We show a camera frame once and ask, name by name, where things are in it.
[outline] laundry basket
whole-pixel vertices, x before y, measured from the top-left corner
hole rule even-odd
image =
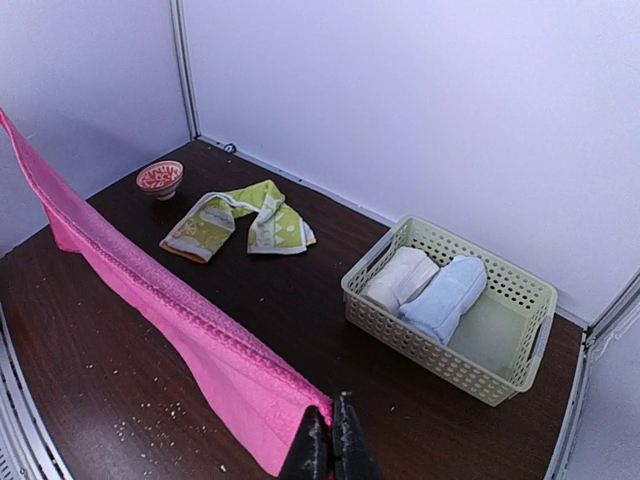
[[[360,295],[401,246],[423,250],[441,267],[455,255],[485,262],[487,288],[446,347]],[[557,302],[548,283],[416,217],[391,228],[342,278],[342,289],[347,320],[491,406],[533,385]]]

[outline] pink towel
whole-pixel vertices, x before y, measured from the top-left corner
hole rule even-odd
[[[209,405],[269,474],[277,475],[305,409],[331,423],[331,400],[198,292],[136,247],[79,197],[0,109],[20,167],[44,204],[56,243],[102,280],[182,355]]]

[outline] red patterned bowl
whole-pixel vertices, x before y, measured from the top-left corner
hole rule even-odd
[[[184,167],[175,160],[163,160],[149,165],[136,178],[136,184],[147,195],[158,200],[169,200],[182,182]]]

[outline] light blue towel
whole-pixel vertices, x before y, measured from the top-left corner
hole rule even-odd
[[[400,307],[400,319],[433,341],[447,345],[460,317],[478,300],[486,285],[484,262],[458,255],[418,298]]]

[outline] dark wooden floor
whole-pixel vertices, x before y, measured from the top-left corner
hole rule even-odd
[[[578,327],[557,317],[533,389],[485,406],[344,320],[340,278],[384,227],[202,142],[168,157],[185,165],[171,201],[143,196],[130,175],[91,203],[321,390],[351,391],[386,478],[543,477],[573,379]],[[307,253],[248,256],[251,219],[207,265],[158,247],[205,192],[265,178],[276,179],[315,230],[319,242]],[[29,387],[76,478],[268,478],[162,335],[82,257],[59,251],[49,228],[0,265],[0,298]]]

